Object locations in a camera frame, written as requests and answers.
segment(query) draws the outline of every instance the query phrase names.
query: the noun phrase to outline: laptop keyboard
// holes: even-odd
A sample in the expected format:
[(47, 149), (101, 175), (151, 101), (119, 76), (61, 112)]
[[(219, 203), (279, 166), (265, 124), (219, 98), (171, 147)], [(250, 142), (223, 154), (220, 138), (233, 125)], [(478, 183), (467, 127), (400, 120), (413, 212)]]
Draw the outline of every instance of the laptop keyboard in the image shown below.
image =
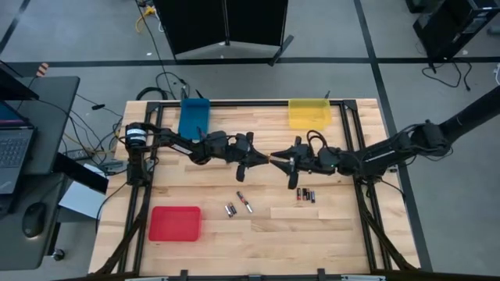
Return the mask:
[(28, 146), (27, 138), (0, 138), (0, 168), (21, 166)]

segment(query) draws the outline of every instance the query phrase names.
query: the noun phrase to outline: white paper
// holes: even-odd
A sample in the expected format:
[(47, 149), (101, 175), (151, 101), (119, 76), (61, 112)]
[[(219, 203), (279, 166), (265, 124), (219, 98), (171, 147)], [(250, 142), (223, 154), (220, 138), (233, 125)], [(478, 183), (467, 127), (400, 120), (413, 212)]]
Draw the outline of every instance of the white paper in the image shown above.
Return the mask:
[[(95, 168), (93, 165), (84, 164), (84, 167), (102, 177), (107, 178), (103, 171)], [(105, 195), (103, 193), (73, 181), (70, 188), (68, 188), (68, 191), (59, 202), (59, 206), (88, 215), (92, 218), (97, 218), (97, 211), (99, 210), (99, 207), (104, 199)]]

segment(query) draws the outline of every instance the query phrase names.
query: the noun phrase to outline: laptop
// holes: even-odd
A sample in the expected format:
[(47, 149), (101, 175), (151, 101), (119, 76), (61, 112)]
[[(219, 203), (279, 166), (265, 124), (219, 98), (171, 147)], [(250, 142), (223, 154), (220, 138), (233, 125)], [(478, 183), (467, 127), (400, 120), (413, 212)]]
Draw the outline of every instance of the laptop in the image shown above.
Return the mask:
[(13, 194), (36, 128), (0, 101), (0, 195)]

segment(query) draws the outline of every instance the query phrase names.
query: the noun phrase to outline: black desk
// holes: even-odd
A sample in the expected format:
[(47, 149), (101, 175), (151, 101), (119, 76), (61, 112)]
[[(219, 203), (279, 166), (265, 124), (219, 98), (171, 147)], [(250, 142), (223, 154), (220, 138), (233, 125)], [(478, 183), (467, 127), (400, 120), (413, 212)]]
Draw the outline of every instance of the black desk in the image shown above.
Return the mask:
[[(25, 85), (29, 85), (32, 80), (32, 77), (20, 79)], [(33, 80), (30, 88), (40, 96), (40, 100), (69, 112), (79, 83), (80, 78), (75, 76), (42, 77)], [(17, 108), (19, 103), (9, 101), (13, 108)], [(66, 174), (102, 193), (105, 193), (108, 183), (107, 179), (58, 153), (68, 120), (64, 112), (39, 101), (23, 101), (19, 111), (37, 127), (37, 134), (30, 150), (31, 160), (23, 169), (18, 187), (21, 192), (16, 193), (16, 197), (0, 196), (0, 207), (9, 206), (11, 212), (0, 219), (0, 270), (35, 269), (40, 266), (44, 255), (54, 247), (59, 231), (58, 203), (65, 191), (63, 184), (54, 187), (57, 179)], [(54, 190), (44, 199), (47, 204), (44, 232), (36, 238), (27, 239), (20, 225), (24, 211), (28, 205), (40, 200), (50, 188)]]
[[(55, 218), (66, 181), (57, 185), (56, 183), (65, 178), (62, 173), (54, 173), (22, 179), (21, 185), (26, 188), (20, 195), (21, 200), (16, 206), (16, 212), (0, 219), (0, 270), (36, 269), (43, 257), (49, 252), (52, 253), (51, 238), (52, 234), (56, 234)], [(26, 238), (21, 229), (24, 211), (42, 197), (42, 202), (47, 205), (44, 231), (37, 237)]]

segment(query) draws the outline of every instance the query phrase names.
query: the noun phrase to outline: computer mouse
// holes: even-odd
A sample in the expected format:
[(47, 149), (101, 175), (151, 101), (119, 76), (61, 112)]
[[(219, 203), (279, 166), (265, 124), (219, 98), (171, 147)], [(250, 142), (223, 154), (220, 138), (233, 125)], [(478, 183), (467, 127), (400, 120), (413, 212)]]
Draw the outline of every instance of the computer mouse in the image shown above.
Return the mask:
[(46, 211), (47, 206), (42, 202), (33, 203), (26, 209), (23, 216), (23, 233), (27, 238), (33, 238), (44, 231)]

